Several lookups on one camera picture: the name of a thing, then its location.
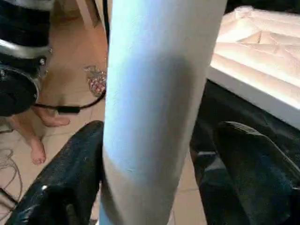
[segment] white surface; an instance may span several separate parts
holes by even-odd
[[[225,15],[208,78],[300,129],[300,16],[248,7]]]
[[[113,2],[100,224],[168,223],[225,5]]]

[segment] coiled cable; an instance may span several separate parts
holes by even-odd
[[[16,165],[15,161],[12,159],[13,156],[13,151],[12,149],[5,148],[5,149],[0,149],[0,173],[8,168],[11,168],[14,170],[13,176],[10,179],[10,181],[3,187],[0,187],[1,194],[4,195],[7,199],[9,199],[12,203],[16,204],[20,201],[21,196],[22,196],[22,191],[23,191],[23,183],[22,183],[22,178],[21,174],[19,171],[18,166]],[[11,185],[11,183],[15,180],[15,178],[19,178],[19,183],[20,183],[20,190],[17,195],[17,198],[15,199],[14,197],[10,196],[7,192],[6,189]],[[0,204],[5,206],[8,210],[8,212],[1,213],[0,212],[0,222],[4,220],[10,212],[13,210],[12,208],[8,207],[4,202],[0,201]]]

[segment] tile floor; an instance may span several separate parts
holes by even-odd
[[[90,94],[85,81],[83,68],[97,64],[90,39],[80,19],[55,26],[52,30],[52,45],[54,49],[49,74],[45,81],[43,101],[48,104],[90,102],[94,97]],[[0,135],[0,149],[11,148],[12,159],[19,167],[23,191],[28,189],[32,181],[43,167],[51,161],[56,153],[66,143],[68,138],[80,127],[91,120],[104,120],[105,101],[95,107],[84,110],[79,115],[71,115],[71,124],[60,128],[45,128],[32,112],[26,113],[33,121],[39,135],[43,136],[47,161],[44,165],[35,166],[30,160],[30,149],[17,132]],[[7,183],[12,171],[1,171],[0,186]],[[7,188],[8,192],[17,195],[19,181],[15,179]],[[95,204],[92,217],[98,216],[98,204]],[[195,182],[194,169],[190,155],[187,156],[182,177],[174,201],[169,225],[203,225],[206,224],[199,191]]]

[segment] black cable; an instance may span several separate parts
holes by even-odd
[[[109,46],[109,38],[110,38],[110,24],[109,24],[109,14],[108,14],[108,4],[107,0],[102,0],[103,3],[103,17],[104,17],[104,27],[105,27],[105,34],[106,34],[106,40],[107,40],[107,45]],[[44,104],[35,104],[35,107],[40,107],[40,108],[45,108],[45,109],[53,109],[57,110],[58,113],[79,113],[80,110],[82,109],[87,109],[90,108],[97,103],[99,103],[106,94],[106,90],[104,90],[99,98],[97,98],[95,101],[82,105],[82,106],[77,106],[77,105],[44,105]]]
[[[103,17],[104,17],[104,27],[105,27],[105,33],[106,33],[106,40],[109,44],[109,37],[110,37],[110,25],[109,25],[109,15],[108,15],[108,5],[107,0],[102,0],[103,5]]]

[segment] bare foot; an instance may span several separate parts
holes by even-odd
[[[58,116],[58,117],[43,117],[41,118],[44,125],[50,128],[55,128],[55,127],[62,127],[62,126],[66,126],[70,123],[70,119],[67,117],[62,117],[62,116]]]
[[[46,154],[43,143],[38,138],[34,138],[31,140],[30,146],[33,164],[39,165],[44,163],[46,161]]]

